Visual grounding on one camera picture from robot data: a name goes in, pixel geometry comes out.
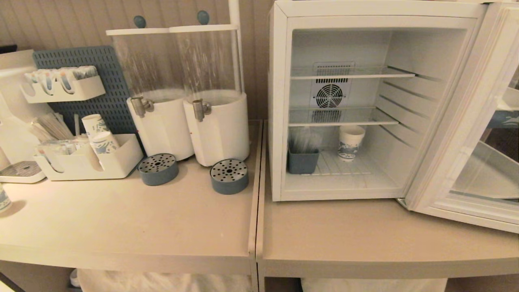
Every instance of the beverage dispenser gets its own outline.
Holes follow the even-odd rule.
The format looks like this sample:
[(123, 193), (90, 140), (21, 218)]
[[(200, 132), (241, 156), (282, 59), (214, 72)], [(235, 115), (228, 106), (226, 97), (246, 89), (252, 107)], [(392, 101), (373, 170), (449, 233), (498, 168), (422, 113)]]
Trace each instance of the beverage dispenser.
[(247, 96), (233, 4), (237, 6), (229, 2), (231, 24), (170, 28), (182, 59), (187, 124), (203, 166), (249, 156)]
[(176, 160), (192, 156), (182, 105), (181, 65), (169, 29), (110, 30), (106, 34), (113, 39), (129, 86), (127, 104), (146, 154), (170, 153)]

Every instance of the mini fridge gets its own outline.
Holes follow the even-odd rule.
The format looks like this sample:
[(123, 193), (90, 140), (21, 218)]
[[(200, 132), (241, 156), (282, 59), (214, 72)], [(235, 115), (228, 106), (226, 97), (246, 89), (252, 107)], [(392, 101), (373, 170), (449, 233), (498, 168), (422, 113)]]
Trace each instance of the mini fridge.
[[(507, 128), (496, 139), (519, 146), (518, 3), (279, 0), (269, 23), (274, 201), (396, 198), (519, 233), (519, 163), (486, 143)], [(352, 161), (345, 125), (365, 131)], [(287, 166), (298, 132), (312, 173)]]

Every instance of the paper cup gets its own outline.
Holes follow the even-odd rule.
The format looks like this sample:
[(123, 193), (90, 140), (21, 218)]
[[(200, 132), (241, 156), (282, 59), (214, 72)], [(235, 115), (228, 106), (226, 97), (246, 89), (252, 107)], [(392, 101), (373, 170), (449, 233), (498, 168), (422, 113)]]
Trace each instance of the paper cup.
[(90, 145), (96, 154), (114, 153), (119, 148), (119, 143), (111, 132), (98, 133), (90, 140)]
[(87, 115), (83, 117), (81, 121), (83, 122), (83, 126), (85, 126), (85, 131), (90, 141), (92, 141), (92, 138), (97, 134), (110, 131), (100, 114)]
[(2, 185), (0, 185), (0, 213), (9, 209), (11, 205), (11, 200), (2, 188)]
[(361, 126), (339, 127), (339, 150), (337, 154), (344, 161), (353, 161), (366, 131)]

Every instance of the paneled wall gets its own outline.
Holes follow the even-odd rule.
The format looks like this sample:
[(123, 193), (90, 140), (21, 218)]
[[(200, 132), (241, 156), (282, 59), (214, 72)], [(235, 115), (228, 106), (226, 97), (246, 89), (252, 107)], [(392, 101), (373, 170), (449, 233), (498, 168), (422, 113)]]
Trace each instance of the paneled wall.
[[(267, 117), (268, 26), (274, 0), (240, 0), (243, 71), (249, 118)], [(134, 28), (142, 15), (148, 28), (229, 23), (227, 0), (0, 0), (0, 45), (57, 49), (110, 45), (105, 31)]]

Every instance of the fan grille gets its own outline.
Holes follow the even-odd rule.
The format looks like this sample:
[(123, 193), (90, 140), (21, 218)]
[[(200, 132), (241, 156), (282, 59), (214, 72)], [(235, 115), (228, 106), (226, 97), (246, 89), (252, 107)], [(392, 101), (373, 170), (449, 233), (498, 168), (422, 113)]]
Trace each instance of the fan grille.
[(322, 109), (336, 108), (343, 99), (343, 91), (335, 84), (324, 85), (316, 95), (317, 105)]

